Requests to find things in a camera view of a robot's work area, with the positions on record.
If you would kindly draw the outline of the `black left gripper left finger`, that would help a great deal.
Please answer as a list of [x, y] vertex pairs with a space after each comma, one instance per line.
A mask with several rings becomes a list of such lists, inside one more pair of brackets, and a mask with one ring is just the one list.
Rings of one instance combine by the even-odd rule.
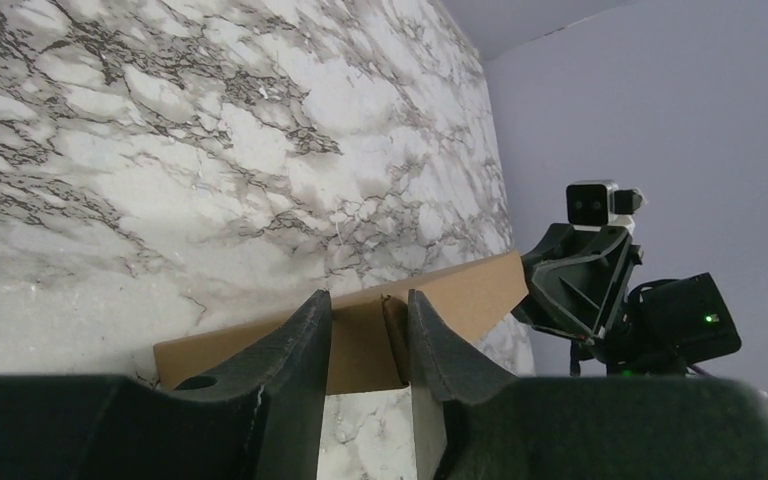
[[323, 290], [171, 391], [0, 375], [0, 479], [313, 479], [331, 345]]

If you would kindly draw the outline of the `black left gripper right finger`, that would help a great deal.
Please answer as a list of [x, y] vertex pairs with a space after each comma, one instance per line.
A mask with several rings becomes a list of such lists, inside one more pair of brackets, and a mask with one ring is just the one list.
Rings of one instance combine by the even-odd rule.
[[768, 479], [768, 401], [684, 377], [517, 377], [408, 297], [421, 479]]

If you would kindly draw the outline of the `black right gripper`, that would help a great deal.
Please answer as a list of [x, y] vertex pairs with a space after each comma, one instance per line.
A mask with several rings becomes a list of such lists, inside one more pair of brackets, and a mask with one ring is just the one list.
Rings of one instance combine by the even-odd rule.
[[623, 303], [631, 272], [642, 263], [623, 226], [553, 223], [521, 262], [527, 292], [513, 317], [543, 333], [599, 342], [595, 358], [608, 375], [684, 376], [742, 347], [708, 272], [641, 284]]

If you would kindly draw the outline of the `brown cardboard box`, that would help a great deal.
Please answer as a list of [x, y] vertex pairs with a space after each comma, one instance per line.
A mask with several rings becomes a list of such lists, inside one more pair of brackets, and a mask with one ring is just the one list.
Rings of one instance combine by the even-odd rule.
[[[469, 344], [492, 330], [527, 295], [518, 251], [382, 284], [332, 301], [333, 326], [327, 392], [392, 390], [410, 378], [408, 293], [423, 292], [450, 330]], [[153, 348], [164, 387], [219, 365], [276, 330], [283, 311]]]

